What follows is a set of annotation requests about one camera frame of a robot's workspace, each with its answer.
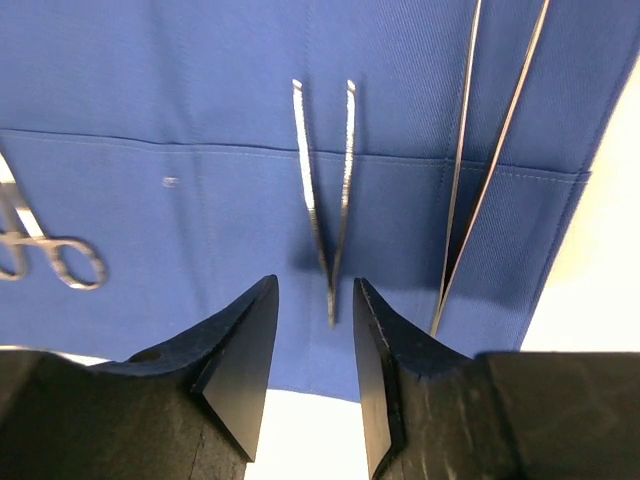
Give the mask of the blue surgical drape cloth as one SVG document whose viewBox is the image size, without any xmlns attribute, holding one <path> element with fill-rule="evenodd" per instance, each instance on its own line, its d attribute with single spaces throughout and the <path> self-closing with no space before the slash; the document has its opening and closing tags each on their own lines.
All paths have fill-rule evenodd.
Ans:
<svg viewBox="0 0 640 480">
<path fill-rule="evenodd" d="M 472 1 L 5 1 L 1 151 L 43 227 L 91 243 L 81 292 L 29 249 L 1 285 L 1 340 L 123 360 L 279 279 L 270 384 L 358 397 L 352 289 L 430 330 Z M 469 212 L 540 1 L 485 1 L 458 211 Z M 639 53 L 635 1 L 553 1 L 438 339 L 515 350 Z M 339 283 L 304 206 L 291 80 L 339 210 L 346 82 L 356 164 Z"/>
</svg>

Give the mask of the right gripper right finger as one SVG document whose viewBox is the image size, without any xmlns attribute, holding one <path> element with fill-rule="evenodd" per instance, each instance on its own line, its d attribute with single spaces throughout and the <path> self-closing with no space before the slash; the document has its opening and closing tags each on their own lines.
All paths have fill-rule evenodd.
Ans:
<svg viewBox="0 0 640 480">
<path fill-rule="evenodd" d="M 468 358 L 366 280 L 353 331 L 373 479 L 635 479 L 639 357 L 488 352 Z"/>
</svg>

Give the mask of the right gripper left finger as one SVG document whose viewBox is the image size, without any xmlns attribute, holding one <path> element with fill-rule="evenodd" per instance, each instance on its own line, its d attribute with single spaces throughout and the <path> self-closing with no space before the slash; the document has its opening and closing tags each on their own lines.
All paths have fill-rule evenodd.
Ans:
<svg viewBox="0 0 640 480">
<path fill-rule="evenodd" d="M 279 283 L 124 362 L 1 355 L 5 479 L 241 479 L 257 453 Z"/>
</svg>

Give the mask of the steel surgical scissors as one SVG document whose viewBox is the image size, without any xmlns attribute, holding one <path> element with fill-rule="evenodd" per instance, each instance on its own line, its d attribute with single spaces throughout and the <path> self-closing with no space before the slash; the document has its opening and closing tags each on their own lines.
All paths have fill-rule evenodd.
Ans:
<svg viewBox="0 0 640 480">
<path fill-rule="evenodd" d="M 6 225 L 1 232 L 1 245 L 8 251 L 14 265 L 12 270 L 1 269 L 2 280 L 16 282 L 28 274 L 24 248 L 34 247 L 44 252 L 57 277 L 72 289 L 96 290 L 106 282 L 106 264 L 89 243 L 71 237 L 50 237 L 45 233 L 4 156 L 1 156 L 1 216 Z M 95 274 L 94 281 L 85 281 L 72 274 L 61 254 L 63 248 L 74 249 L 88 260 Z"/>
</svg>

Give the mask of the steel fine pointed tweezers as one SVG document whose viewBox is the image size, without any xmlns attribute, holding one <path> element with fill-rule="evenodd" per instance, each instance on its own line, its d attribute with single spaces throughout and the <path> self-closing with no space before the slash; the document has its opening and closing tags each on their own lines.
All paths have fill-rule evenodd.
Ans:
<svg viewBox="0 0 640 480">
<path fill-rule="evenodd" d="M 483 3 L 477 1 L 471 21 L 469 40 L 466 50 L 466 61 L 464 68 L 463 86 L 460 101 L 460 113 L 457 131 L 457 143 L 453 163 L 449 206 L 446 224 L 446 236 L 444 245 L 444 259 L 441 270 L 440 286 L 437 301 L 434 307 L 434 314 L 430 326 L 430 335 L 435 337 L 440 329 L 440 324 L 444 314 L 446 303 L 453 289 L 456 274 L 462 263 L 462 258 L 467 249 L 467 245 L 474 230 L 474 226 L 479 218 L 481 208 L 491 185 L 492 178 L 496 172 L 497 165 L 506 143 L 506 139 L 514 119 L 521 95 L 527 81 L 530 68 L 533 64 L 534 56 L 542 35 L 546 17 L 551 2 L 544 0 L 541 2 L 539 13 L 533 24 L 527 47 L 523 56 L 522 65 L 514 85 L 511 99 L 505 110 L 503 120 L 498 129 L 497 138 L 490 151 L 490 155 L 484 164 L 479 166 L 483 173 L 482 181 L 474 192 L 473 201 L 470 204 L 469 212 L 462 215 L 458 211 L 458 198 L 460 190 L 460 180 L 463 169 L 465 139 L 468 125 L 469 108 L 471 104 L 471 93 L 473 83 L 473 73 L 476 58 L 476 45 L 480 31 L 481 14 Z"/>
</svg>

